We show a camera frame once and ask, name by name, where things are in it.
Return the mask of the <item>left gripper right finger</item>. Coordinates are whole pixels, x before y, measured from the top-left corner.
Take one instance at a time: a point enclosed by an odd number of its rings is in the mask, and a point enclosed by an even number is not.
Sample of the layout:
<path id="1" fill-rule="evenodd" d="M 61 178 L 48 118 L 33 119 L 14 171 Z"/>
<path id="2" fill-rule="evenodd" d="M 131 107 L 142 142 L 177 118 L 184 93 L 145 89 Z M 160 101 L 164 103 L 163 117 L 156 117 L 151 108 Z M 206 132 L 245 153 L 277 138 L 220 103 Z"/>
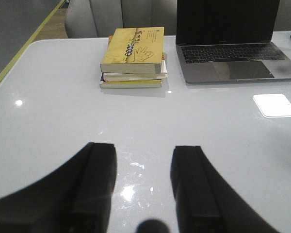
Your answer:
<path id="1" fill-rule="evenodd" d="M 225 181 L 200 146 L 177 146 L 171 183 L 181 233 L 275 233 Z"/>

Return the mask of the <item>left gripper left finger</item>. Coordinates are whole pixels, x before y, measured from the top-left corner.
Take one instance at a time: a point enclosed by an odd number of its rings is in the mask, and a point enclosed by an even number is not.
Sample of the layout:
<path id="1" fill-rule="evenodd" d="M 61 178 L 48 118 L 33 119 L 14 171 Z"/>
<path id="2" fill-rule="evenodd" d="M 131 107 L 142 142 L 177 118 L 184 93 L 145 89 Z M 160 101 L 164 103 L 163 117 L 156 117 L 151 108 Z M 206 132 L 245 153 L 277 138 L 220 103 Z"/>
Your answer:
<path id="1" fill-rule="evenodd" d="M 0 233 L 104 233 L 115 186 L 114 145 L 88 143 L 46 177 L 0 199 Z"/>

